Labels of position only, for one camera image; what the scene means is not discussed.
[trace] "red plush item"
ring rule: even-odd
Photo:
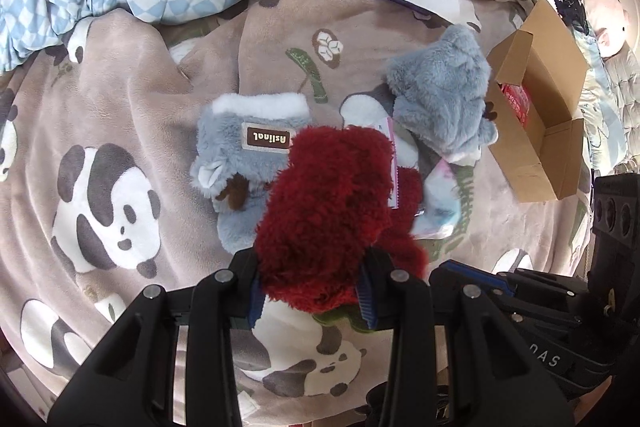
[[[399,169],[400,208],[390,210],[391,156],[391,143],[373,129],[298,133],[254,244],[270,298],[309,313],[357,303],[358,270],[373,244],[396,266],[424,273],[425,254],[409,234],[422,200],[420,174]]]

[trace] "silver bolt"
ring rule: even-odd
[[[395,282],[407,282],[409,280],[409,272],[405,270],[393,270],[393,272],[391,272],[391,280]]]
[[[162,293],[162,288],[157,284],[150,284],[144,290],[142,290],[142,295],[144,295],[147,299],[155,299]]]
[[[467,284],[464,288],[462,288],[462,293],[470,299],[477,299],[482,295],[482,290],[475,284]]]
[[[216,281],[225,283],[233,280],[234,273],[225,268],[223,270],[218,270],[213,277]]]

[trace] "pink plush toy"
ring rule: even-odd
[[[598,38],[602,58],[618,53],[626,40],[629,14],[620,0],[582,0],[587,20]]]

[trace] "person's skin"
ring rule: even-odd
[[[609,386],[611,385],[611,378],[607,378],[602,384],[590,393],[581,396],[578,400],[578,405],[574,409],[574,419],[576,424],[580,422],[587,413],[597,404],[598,400],[602,398]]]

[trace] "cardboard box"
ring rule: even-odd
[[[518,201],[561,200],[578,188],[583,121],[574,119],[588,64],[546,0],[522,28],[487,57],[494,71],[486,100],[498,114],[498,141],[490,147]],[[526,127],[498,84],[524,86],[531,97]]]

